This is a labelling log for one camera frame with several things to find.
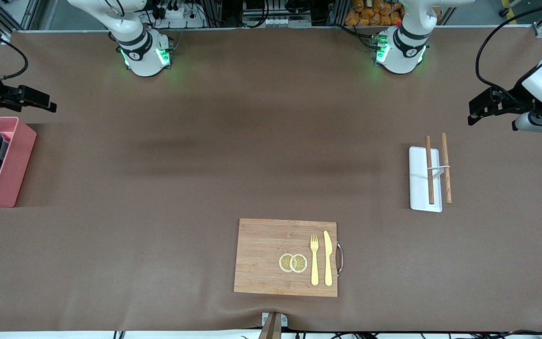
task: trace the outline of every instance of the dried lemon slice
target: dried lemon slice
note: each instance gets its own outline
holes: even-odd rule
[[[290,267],[290,261],[292,261],[292,255],[290,253],[286,253],[279,258],[279,267],[282,271],[290,273],[292,272],[292,268]]]
[[[293,255],[290,260],[290,268],[294,273],[302,273],[307,269],[307,258],[304,255]]]

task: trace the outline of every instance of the pink bin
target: pink bin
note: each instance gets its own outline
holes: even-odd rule
[[[0,117],[0,133],[9,146],[0,170],[0,208],[16,204],[37,133],[16,117]]]

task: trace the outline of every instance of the wooden post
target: wooden post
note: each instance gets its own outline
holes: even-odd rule
[[[434,204],[434,178],[432,177],[432,152],[430,151],[430,136],[426,135],[426,164],[428,165],[428,195],[430,204]]]
[[[447,135],[443,133],[440,135],[440,139],[443,142],[443,166],[449,166],[449,152],[447,150]],[[452,204],[451,199],[451,172],[449,167],[445,167],[445,187],[447,191],[447,204]]]
[[[258,339],[281,339],[281,315],[279,313],[269,313]]]

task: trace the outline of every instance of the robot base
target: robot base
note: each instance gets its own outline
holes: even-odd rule
[[[173,57],[172,40],[157,30],[148,32],[152,34],[152,47],[144,54],[142,60],[132,60],[123,53],[127,68],[140,77],[152,77],[164,68],[170,68]]]
[[[384,66],[392,73],[405,74],[413,71],[415,67],[422,62],[422,56],[426,47],[424,47],[418,54],[418,57],[408,58],[403,55],[394,43],[394,32],[397,30],[397,26],[390,26],[387,30],[379,33],[379,36],[385,36],[387,41],[384,45],[387,47],[382,50],[372,51],[372,58],[378,65]]]

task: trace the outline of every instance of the brown table surface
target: brown table surface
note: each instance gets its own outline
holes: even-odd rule
[[[57,114],[18,208],[0,210],[0,331],[248,328],[542,330],[542,134],[467,126],[488,29],[439,29],[409,75],[340,30],[186,32],[140,79],[105,34],[15,34],[9,81]],[[507,28],[482,73],[509,87],[542,56]],[[0,74],[21,66],[0,48]],[[2,114],[13,114],[0,110]],[[449,138],[452,206],[409,209],[408,148]],[[338,298],[232,291],[239,218],[336,221]]]

